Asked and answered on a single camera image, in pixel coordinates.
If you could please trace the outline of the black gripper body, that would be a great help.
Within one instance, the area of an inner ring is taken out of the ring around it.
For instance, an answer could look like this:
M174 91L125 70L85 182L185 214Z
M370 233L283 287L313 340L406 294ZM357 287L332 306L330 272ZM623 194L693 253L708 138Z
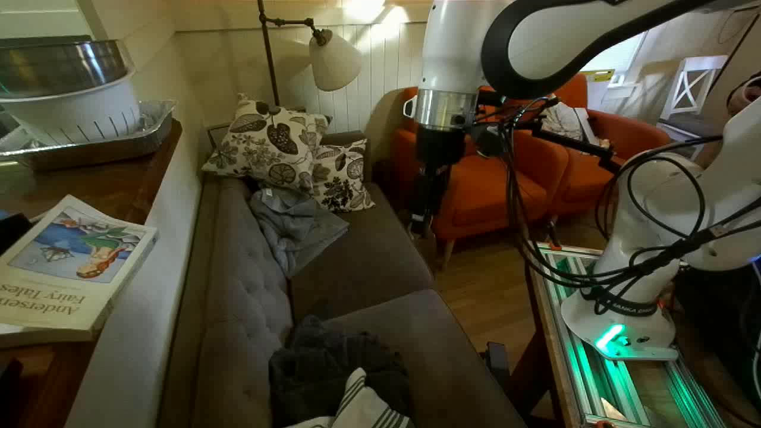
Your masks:
M410 233L424 236L437 214L449 168L463 156L463 130L433 130L420 126L416 132L416 198L410 201Z

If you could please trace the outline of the aluminium rail robot base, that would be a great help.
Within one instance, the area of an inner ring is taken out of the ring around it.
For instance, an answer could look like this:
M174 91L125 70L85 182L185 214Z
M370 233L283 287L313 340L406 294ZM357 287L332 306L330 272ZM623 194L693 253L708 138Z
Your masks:
M586 246L540 246L545 265L531 272L537 300L540 338L547 343L556 403L570 428L724 428L721 412L680 360L610 359L602 344L619 344L623 328L613 325L586 344L560 319L560 303L572 287L556 283L554 270L586 272L598 251Z

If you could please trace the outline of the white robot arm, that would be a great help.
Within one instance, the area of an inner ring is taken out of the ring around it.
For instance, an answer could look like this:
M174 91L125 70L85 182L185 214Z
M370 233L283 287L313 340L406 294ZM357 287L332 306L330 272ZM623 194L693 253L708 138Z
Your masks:
M710 0L429 0L416 114L420 181L414 223L437 211L441 186L476 126L482 82L542 96L596 51ZM758 253L758 107L724 123L717 156L698 165L668 149L623 164L613 233L595 268L559 276L565 328L610 359L671 359L676 325L655 306L689 265L733 270Z

